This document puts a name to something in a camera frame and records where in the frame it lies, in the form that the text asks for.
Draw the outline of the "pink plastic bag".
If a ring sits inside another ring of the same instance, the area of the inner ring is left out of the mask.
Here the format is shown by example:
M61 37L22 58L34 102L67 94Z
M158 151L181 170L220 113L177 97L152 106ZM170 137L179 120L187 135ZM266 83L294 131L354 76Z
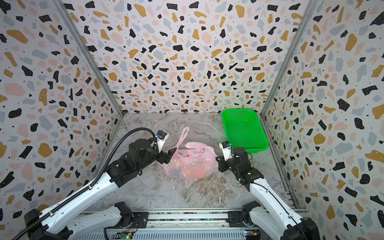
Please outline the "pink plastic bag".
M218 171L218 162L214 149L206 144L188 142L185 148L181 149L190 128L185 127L171 161L164 166L164 173L172 179L177 180L198 180L206 178Z

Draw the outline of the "green plastic basket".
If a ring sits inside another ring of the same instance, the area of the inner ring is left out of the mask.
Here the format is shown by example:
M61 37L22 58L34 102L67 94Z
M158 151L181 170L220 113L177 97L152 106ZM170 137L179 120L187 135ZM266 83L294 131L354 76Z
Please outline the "green plastic basket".
M250 109L229 109L222 112L226 139L232 148L245 148L250 154L268 149L269 141L257 113Z

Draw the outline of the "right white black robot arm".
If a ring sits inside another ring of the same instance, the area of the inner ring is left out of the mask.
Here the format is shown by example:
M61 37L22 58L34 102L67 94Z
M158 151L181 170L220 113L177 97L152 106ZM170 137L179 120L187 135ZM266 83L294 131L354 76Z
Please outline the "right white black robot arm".
M245 148L232 148L228 141L219 144L223 152L216 157L219 171L231 171L239 183L258 200L243 206L245 225L256 225L272 240L319 240L316 223L295 212L271 188L264 175L251 166Z

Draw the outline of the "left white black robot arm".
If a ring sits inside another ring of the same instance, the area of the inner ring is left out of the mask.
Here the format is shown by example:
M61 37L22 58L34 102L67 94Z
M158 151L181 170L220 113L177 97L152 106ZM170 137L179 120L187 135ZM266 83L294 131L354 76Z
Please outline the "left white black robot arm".
M30 240L73 240L95 230L109 227L136 228L139 221L125 202L107 210L79 217L79 214L105 195L117 190L143 173L154 162L168 164L176 148L168 152L158 149L165 140L139 139L129 150L109 164L101 177L88 183L61 202L39 211L31 210L25 216L26 234Z

